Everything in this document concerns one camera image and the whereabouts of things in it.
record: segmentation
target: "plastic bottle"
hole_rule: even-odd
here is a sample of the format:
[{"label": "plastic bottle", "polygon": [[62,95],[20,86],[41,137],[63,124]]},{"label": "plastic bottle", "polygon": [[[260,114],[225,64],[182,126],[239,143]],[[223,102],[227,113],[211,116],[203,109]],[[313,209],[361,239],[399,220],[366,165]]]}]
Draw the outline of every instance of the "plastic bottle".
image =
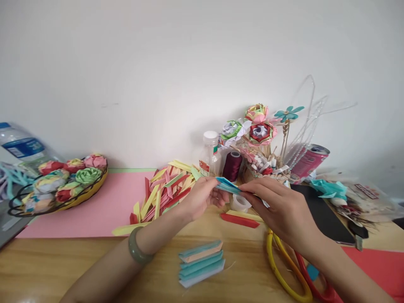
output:
[{"label": "plastic bottle", "polygon": [[13,128],[6,122],[0,122],[0,145],[18,160],[30,175],[38,175],[38,166],[49,160],[59,159],[50,155],[49,150],[29,133]]},{"label": "plastic bottle", "polygon": [[206,177],[219,176],[221,156],[218,153],[218,136],[219,134],[213,130],[203,134],[205,146],[199,157],[199,166],[201,167],[201,174]]}]

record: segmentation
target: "pink can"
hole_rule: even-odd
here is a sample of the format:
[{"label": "pink can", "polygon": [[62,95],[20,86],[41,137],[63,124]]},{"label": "pink can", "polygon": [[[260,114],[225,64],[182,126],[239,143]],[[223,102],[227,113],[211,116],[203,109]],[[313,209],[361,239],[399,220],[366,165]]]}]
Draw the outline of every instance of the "pink can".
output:
[{"label": "pink can", "polygon": [[305,155],[296,163],[290,174],[292,184],[300,184],[310,175],[330,154],[330,151],[320,145],[310,144]]}]

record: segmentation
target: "teal paper flower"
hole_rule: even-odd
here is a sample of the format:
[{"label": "teal paper flower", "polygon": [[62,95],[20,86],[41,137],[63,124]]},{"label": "teal paper flower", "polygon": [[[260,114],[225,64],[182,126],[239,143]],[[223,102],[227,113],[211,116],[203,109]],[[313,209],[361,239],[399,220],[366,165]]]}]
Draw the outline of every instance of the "teal paper flower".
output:
[{"label": "teal paper flower", "polygon": [[294,120],[297,119],[299,116],[295,113],[300,112],[304,109],[304,106],[299,106],[293,109],[293,106],[289,106],[286,111],[278,111],[275,114],[275,117],[281,118],[281,123],[285,122],[286,120]]}]

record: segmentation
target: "woman's left hand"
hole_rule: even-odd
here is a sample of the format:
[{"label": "woman's left hand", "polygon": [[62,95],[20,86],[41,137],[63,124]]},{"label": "woman's left hand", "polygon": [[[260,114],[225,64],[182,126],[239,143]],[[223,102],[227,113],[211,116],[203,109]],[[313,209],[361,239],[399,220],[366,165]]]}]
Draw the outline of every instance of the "woman's left hand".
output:
[{"label": "woman's left hand", "polygon": [[219,181],[214,177],[200,177],[184,201],[180,203],[191,216],[192,221],[202,216],[209,205],[221,208],[229,202],[228,193],[215,188],[218,184]]}]

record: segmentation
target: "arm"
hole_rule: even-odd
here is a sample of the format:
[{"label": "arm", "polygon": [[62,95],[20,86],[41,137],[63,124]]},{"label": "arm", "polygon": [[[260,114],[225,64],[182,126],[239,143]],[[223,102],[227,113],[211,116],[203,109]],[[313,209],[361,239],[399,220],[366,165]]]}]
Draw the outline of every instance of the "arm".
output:
[{"label": "arm", "polygon": [[[215,178],[200,178],[183,202],[138,231],[139,249],[147,255],[155,254],[185,225],[200,217],[208,205],[224,206],[229,198],[227,193],[213,189],[217,184]],[[126,238],[85,272],[60,302],[111,302],[141,269],[129,253]]]},{"label": "arm", "polygon": [[[346,303],[394,300],[370,279],[331,239],[318,229],[304,196],[272,178],[239,186],[265,223],[291,248],[321,271]],[[253,194],[269,204],[264,204]]]}]

